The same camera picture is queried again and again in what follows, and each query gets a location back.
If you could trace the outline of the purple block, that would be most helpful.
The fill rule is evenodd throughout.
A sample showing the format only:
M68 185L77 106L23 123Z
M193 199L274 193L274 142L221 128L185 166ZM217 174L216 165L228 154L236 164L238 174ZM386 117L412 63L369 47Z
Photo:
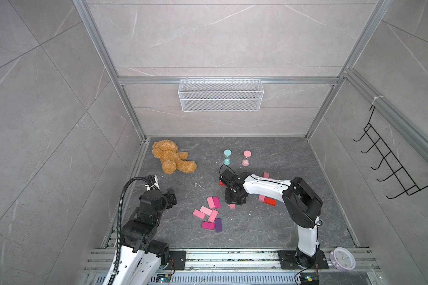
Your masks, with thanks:
M214 223L215 223L215 232L221 233L222 232L222 219L216 218Z

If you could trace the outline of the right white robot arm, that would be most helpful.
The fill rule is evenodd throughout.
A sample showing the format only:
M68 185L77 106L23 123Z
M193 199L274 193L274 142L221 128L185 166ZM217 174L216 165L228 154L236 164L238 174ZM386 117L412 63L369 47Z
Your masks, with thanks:
M285 204L292 221L298 227L296 260L303 268L316 264L320 250L318 227L321 226L322 199L303 178L276 180L252 173L235 173L226 169L219 173L219 180L226 186L225 201L243 205L248 195L263 195Z

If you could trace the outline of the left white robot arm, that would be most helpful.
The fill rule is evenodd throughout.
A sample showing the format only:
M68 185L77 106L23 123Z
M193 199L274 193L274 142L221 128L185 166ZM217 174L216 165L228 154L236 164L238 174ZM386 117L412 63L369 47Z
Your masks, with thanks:
M162 214L177 204L173 189L157 189L140 196L140 204L118 232L118 245L105 285L146 285L170 261L167 243L154 239Z

